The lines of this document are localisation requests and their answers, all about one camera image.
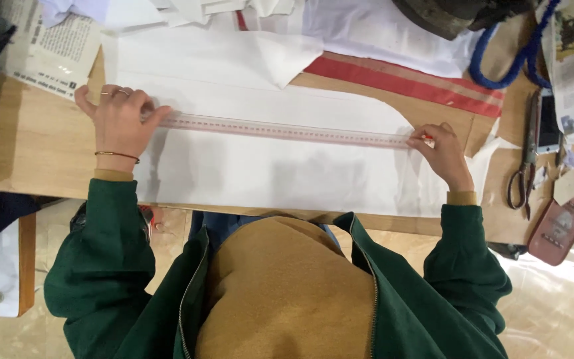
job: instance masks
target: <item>smartphone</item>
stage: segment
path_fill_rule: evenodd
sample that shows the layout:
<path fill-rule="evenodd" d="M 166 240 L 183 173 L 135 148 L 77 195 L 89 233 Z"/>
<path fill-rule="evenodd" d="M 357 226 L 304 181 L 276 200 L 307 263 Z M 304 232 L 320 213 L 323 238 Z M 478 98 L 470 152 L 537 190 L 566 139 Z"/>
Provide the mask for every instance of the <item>smartphone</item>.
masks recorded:
<path fill-rule="evenodd" d="M 557 126 L 555 114 L 555 98 L 550 89 L 542 89 L 539 93 L 537 135 L 537 154 L 554 153 L 559 151 L 559 143 L 562 140 L 562 132 Z"/>

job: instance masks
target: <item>green zip-up hoodie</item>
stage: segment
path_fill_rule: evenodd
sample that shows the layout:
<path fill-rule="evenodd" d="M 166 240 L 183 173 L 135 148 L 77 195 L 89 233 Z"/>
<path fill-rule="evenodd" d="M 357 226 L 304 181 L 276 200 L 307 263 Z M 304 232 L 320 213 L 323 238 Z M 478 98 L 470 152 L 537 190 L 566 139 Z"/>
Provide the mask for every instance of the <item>green zip-up hoodie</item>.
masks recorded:
<path fill-rule="evenodd" d="M 50 312 L 68 318 L 76 358 L 193 358 L 201 326 L 208 238 L 190 238 L 152 296 L 154 254 L 140 229 L 137 183 L 92 179 L 86 224 L 70 233 L 45 281 Z M 334 224 L 351 234 L 353 264 L 376 280 L 371 357 L 506 358 L 496 304 L 511 282 L 484 242 L 482 208 L 442 208 L 442 239 L 424 263 L 373 242 L 353 213 Z"/>

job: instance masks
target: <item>blue rope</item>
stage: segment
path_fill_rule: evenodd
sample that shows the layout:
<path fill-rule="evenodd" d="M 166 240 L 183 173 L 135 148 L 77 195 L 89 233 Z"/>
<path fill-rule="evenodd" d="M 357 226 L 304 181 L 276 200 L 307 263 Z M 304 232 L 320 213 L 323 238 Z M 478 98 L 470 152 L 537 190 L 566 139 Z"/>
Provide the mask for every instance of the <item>blue rope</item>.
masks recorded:
<path fill-rule="evenodd" d="M 482 64 L 482 57 L 484 56 L 484 52 L 486 51 L 487 46 L 489 46 L 490 38 L 493 37 L 495 30 L 498 28 L 498 24 L 495 24 L 484 30 L 480 40 L 478 41 L 477 45 L 475 45 L 473 57 L 471 58 L 471 66 L 469 66 L 469 73 L 471 74 L 471 78 L 475 81 L 475 83 L 490 89 L 506 88 L 511 85 L 513 81 L 515 81 L 520 73 L 520 69 L 522 69 L 522 66 L 524 65 L 524 61 L 526 61 L 526 75 L 528 78 L 534 84 L 546 89 L 550 89 L 552 87 L 550 82 L 537 73 L 537 53 L 539 52 L 539 46 L 541 44 L 541 34 L 548 26 L 548 22 L 552 18 L 553 12 L 555 11 L 555 8 L 560 3 L 560 1 L 561 0 L 550 0 L 550 3 L 546 7 L 546 11 L 541 18 L 541 22 L 537 25 L 535 30 L 532 32 L 532 35 L 530 36 L 530 41 L 528 44 L 526 44 L 526 46 L 522 47 L 519 53 L 517 53 L 517 56 L 515 56 L 515 59 L 513 60 L 513 63 L 511 64 L 511 67 L 508 69 L 508 72 L 504 78 L 497 82 L 486 78 L 482 74 L 480 65 Z"/>

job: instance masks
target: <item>clear plastic ruler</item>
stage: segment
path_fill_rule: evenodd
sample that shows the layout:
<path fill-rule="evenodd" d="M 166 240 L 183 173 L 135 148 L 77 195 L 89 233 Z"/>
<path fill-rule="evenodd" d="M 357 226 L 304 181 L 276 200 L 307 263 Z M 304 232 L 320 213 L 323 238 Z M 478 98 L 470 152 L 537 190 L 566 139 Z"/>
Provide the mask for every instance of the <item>clear plastic ruler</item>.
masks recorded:
<path fill-rule="evenodd" d="M 307 141 L 315 143 L 344 144 L 378 148 L 410 149 L 409 136 L 377 134 L 372 132 L 334 130 L 296 125 L 282 125 L 247 121 L 243 119 L 217 118 L 183 114 L 173 111 L 161 123 L 161 127 L 179 130 L 216 132 L 219 134 L 268 137 L 272 139 Z"/>

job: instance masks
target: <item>bracelet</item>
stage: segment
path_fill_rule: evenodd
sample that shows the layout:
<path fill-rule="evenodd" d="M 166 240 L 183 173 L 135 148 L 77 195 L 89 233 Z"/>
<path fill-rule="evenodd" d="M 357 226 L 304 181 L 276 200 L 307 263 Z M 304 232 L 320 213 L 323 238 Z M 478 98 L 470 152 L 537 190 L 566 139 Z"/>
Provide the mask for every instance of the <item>bracelet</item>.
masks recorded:
<path fill-rule="evenodd" d="M 98 155 L 115 155 L 115 156 L 123 156 L 123 157 L 127 157 L 129 159 L 133 159 L 133 160 L 137 160 L 136 164 L 138 165 L 139 163 L 141 163 L 141 160 L 138 157 L 134 157 L 134 156 L 130 156 L 130 155 L 124 155 L 123 153 L 117 153 L 117 152 L 105 152 L 105 151 L 96 151 L 94 153 L 95 156 Z"/>

